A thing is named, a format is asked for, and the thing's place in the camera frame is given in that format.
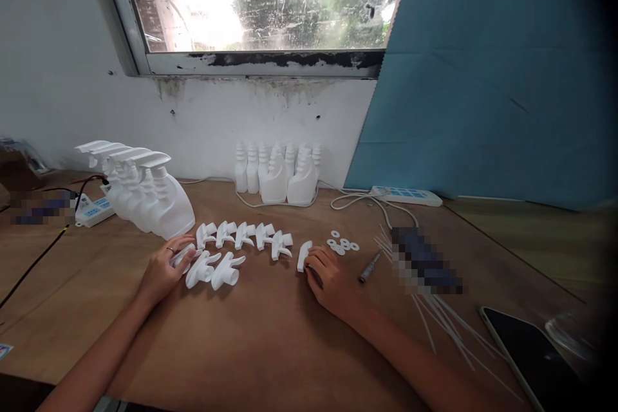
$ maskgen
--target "finger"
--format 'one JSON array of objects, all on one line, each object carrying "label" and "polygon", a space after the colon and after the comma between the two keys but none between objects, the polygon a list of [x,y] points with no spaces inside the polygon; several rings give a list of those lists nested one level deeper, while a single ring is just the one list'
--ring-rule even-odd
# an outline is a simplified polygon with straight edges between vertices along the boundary
[{"label": "finger", "polygon": [[180,260],[180,263],[174,269],[179,276],[181,276],[182,273],[185,271],[185,269],[191,265],[191,261],[193,260],[194,256],[195,256],[195,250],[189,250],[182,257],[182,259]]},{"label": "finger", "polygon": [[320,277],[322,281],[326,280],[328,276],[328,269],[322,264],[322,261],[317,258],[317,256],[310,254],[304,260],[305,267],[311,267],[317,275]]},{"label": "finger", "polygon": [[309,287],[311,288],[311,291],[314,293],[315,297],[318,298],[319,296],[322,296],[322,287],[317,282],[314,276],[314,272],[315,271],[312,267],[307,267],[307,283],[309,283]]},{"label": "finger", "polygon": [[324,264],[324,267],[326,268],[337,266],[337,260],[330,257],[326,250],[321,247],[315,247],[310,249],[309,256],[316,256],[318,259],[320,259],[320,261],[322,262],[322,264]]},{"label": "finger", "polygon": [[192,236],[174,237],[164,245],[163,255],[171,259],[173,255],[182,251],[182,248],[184,248],[186,244],[191,243],[193,241],[195,241],[195,238],[193,238]]}]

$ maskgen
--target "blue board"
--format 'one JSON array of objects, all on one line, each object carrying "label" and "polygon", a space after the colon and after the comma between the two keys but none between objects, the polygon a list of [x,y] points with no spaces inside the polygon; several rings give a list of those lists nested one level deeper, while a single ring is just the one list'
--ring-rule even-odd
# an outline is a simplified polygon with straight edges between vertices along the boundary
[{"label": "blue board", "polygon": [[610,40],[595,0],[401,0],[346,186],[615,197]]}]

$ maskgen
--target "extension cord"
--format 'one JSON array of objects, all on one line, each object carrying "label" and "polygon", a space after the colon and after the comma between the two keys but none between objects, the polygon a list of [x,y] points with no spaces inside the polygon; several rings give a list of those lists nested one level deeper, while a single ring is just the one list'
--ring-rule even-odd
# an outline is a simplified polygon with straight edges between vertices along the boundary
[{"label": "extension cord", "polygon": [[373,186],[370,194],[373,196],[378,196],[382,201],[420,204],[423,206],[434,207],[442,206],[442,199],[435,193],[428,190]]},{"label": "extension cord", "polygon": [[90,198],[85,193],[82,193],[79,200],[79,206],[75,211],[75,226],[88,228],[94,227],[101,221],[116,214],[114,209],[109,204],[106,196],[97,200],[90,201]]}]

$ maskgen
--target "hand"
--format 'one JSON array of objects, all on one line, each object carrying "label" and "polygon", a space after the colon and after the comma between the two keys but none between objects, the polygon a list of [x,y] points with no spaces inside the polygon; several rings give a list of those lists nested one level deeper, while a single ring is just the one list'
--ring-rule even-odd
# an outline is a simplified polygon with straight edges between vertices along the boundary
[{"label": "hand", "polygon": [[144,300],[147,304],[154,307],[167,296],[182,277],[184,270],[191,264],[195,255],[195,250],[190,250],[182,258],[180,264],[173,268],[169,261],[175,253],[168,248],[178,252],[192,241],[195,241],[193,235],[177,236],[169,240],[159,251],[153,254],[144,272],[140,287],[137,290],[137,299]]},{"label": "hand", "polygon": [[304,261],[305,268],[310,267],[322,280],[322,288],[313,272],[307,269],[307,280],[317,302],[329,312],[353,326],[367,310],[368,303],[360,288],[339,264],[337,256],[324,247],[309,249],[309,256]]}]

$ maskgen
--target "smartphone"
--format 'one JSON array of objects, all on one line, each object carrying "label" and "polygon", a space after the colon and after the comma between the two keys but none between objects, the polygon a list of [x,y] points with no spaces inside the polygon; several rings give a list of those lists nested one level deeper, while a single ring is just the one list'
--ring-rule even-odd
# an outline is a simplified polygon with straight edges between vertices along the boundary
[{"label": "smartphone", "polygon": [[585,386],[545,332],[488,307],[479,312],[538,411],[564,412],[580,404]]}]

